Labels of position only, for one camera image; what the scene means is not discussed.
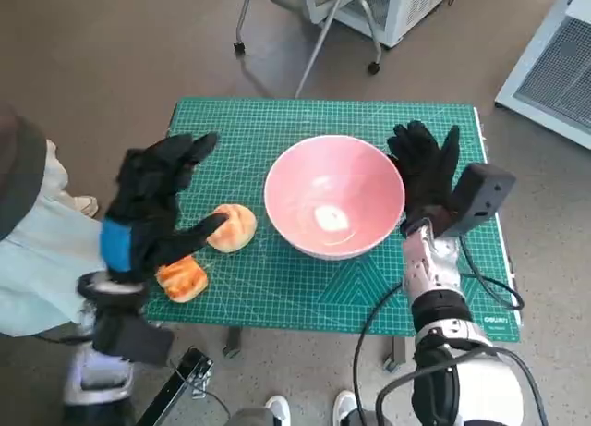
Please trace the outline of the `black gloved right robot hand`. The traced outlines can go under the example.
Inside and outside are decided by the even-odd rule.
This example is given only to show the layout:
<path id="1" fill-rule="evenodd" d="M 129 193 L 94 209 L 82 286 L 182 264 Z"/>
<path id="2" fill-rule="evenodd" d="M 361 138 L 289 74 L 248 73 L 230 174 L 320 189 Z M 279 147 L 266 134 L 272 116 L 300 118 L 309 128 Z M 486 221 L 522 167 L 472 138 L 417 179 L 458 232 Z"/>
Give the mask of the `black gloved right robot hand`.
<path id="1" fill-rule="evenodd" d="M 433 236 L 453 225 L 457 212 L 452 202 L 452 179 L 459 160 L 460 129 L 454 125 L 439 145 L 420 121 L 398 124 L 387 139 L 389 159 L 404 183 L 404 237 L 431 224 Z"/>

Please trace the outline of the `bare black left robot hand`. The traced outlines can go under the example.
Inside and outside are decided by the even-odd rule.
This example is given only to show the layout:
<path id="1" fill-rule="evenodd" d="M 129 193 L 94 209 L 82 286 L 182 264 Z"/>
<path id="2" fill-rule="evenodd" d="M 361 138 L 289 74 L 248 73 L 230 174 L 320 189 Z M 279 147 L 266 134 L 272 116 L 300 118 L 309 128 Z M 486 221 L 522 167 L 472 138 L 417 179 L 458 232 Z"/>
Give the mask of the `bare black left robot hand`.
<path id="1" fill-rule="evenodd" d="M 203 248 L 228 219 L 225 213 L 213 213 L 189 229 L 175 228 L 176 196 L 190 185 L 194 168 L 217 142 L 215 132 L 197 139 L 180 134 L 127 151 L 100 235 L 101 256 L 112 280 L 120 284 L 147 281 L 160 267 Z"/>

